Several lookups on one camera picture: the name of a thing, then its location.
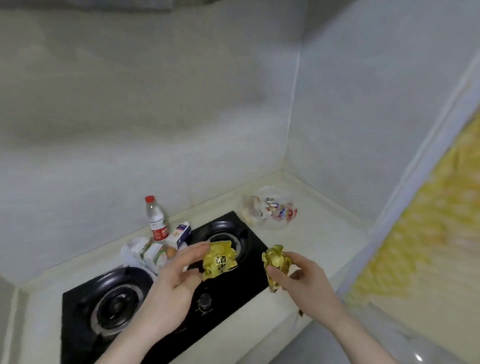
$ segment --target plastic bottle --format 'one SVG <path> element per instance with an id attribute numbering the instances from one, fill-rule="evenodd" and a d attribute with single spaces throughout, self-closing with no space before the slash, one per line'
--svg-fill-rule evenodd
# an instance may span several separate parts
<path id="1" fill-rule="evenodd" d="M 160 209 L 160 206 L 156 203 L 154 196 L 145 197 L 145 201 L 147 202 L 147 218 L 150 222 L 153 238 L 157 241 L 163 240 L 168 236 L 168 230 L 165 226 L 163 212 Z"/>

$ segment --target white countertop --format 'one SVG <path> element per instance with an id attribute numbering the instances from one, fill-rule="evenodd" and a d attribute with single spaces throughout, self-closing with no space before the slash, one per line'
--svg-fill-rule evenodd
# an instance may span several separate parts
<path id="1" fill-rule="evenodd" d="M 266 184 L 276 184 L 289 190 L 299 209 L 296 219 L 284 230 L 267 231 L 251 227 L 267 246 L 282 244 L 287 251 L 295 251 L 309 257 L 322 266 L 331 279 L 368 244 L 367 229 L 355 216 L 331 203 L 309 186 L 280 171 L 182 211 L 170 217 L 169 222 L 171 226 L 176 226 L 183 221 L 189 221 L 194 229 L 231 210 L 235 210 L 241 216 L 239 212 L 243 196 Z M 29 301 L 25 313 L 20 363 L 60 362 L 62 294 L 120 266 L 122 264 L 120 247 L 130 238 L 145 236 L 149 232 L 148 227 L 135 231 L 47 269 L 39 277 L 21 287 L 29 294 Z M 286 325 L 287 319 L 290 317 L 290 320 L 293 320 L 292 324 L 296 324 L 297 319 L 300 320 L 299 317 L 295 317 L 296 312 L 297 308 L 286 292 L 280 290 L 273 294 L 267 288 L 172 363 L 233 364 L 249 352 L 250 356 L 256 355 L 259 346 L 262 346 L 261 351 L 268 352 L 269 355 L 248 361 L 268 362 L 290 340 L 283 338 L 278 348 L 280 341 L 273 340 L 272 333 L 282 323 L 284 325 L 281 331 L 290 330 L 289 325 Z M 308 319 L 302 320 L 304 322 L 300 327 L 308 323 Z M 272 346 L 272 341 L 277 341 L 277 347 Z"/>

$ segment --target yellow packet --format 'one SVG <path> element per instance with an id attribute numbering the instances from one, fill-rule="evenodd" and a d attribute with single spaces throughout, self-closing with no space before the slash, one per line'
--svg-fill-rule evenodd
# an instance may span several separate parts
<path id="1" fill-rule="evenodd" d="M 204 256 L 203 280 L 215 278 L 237 266 L 235 249 L 230 240 L 210 243 L 210 251 Z"/>
<path id="2" fill-rule="evenodd" d="M 275 268 L 280 269 L 283 273 L 288 274 L 288 270 L 292 265 L 292 260 L 282 254 L 283 245 L 274 245 L 268 249 L 265 253 L 262 253 L 262 260 L 264 262 L 265 273 L 268 278 L 268 286 L 270 287 L 270 292 L 275 293 L 278 290 L 280 285 L 271 279 L 267 273 L 267 266 L 274 266 Z"/>

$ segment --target black glass cooktop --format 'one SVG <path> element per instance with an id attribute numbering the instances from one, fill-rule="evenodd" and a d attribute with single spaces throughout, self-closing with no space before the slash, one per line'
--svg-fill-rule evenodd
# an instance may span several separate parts
<path id="1" fill-rule="evenodd" d="M 169 363 L 268 287 L 262 263 L 262 253 L 267 247 L 235 212 L 231 211 L 193 230 L 187 244 L 221 240 L 232 241 L 232 247 L 237 251 L 238 267 L 200 284 L 193 295 L 185 321 L 152 347 L 142 361 L 143 364 Z M 191 267 L 203 270 L 201 261 Z M 121 268 L 114 272 L 122 269 L 128 270 L 130 275 L 132 269 L 135 272 L 140 270 Z M 98 282 L 112 273 L 64 293 L 62 364 L 93 364 L 118 334 L 116 331 L 121 331 L 128 324 L 131 313 L 143 301 L 143 289 L 148 287 L 148 290 L 151 286 L 150 277 L 142 271 L 145 273 L 140 274 L 144 278 L 142 287 L 134 289 L 121 279 L 121 283 L 106 285 L 97 292 Z M 138 279 L 135 275 L 133 285 L 138 286 Z"/>

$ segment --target bottle label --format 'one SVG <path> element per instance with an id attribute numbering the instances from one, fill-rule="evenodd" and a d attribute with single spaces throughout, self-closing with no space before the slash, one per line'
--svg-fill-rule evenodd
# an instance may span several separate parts
<path id="1" fill-rule="evenodd" d="M 163 223 L 163 219 L 157 222 L 151 222 L 150 228 L 152 229 L 154 240 L 163 240 L 168 236 L 167 227 Z"/>

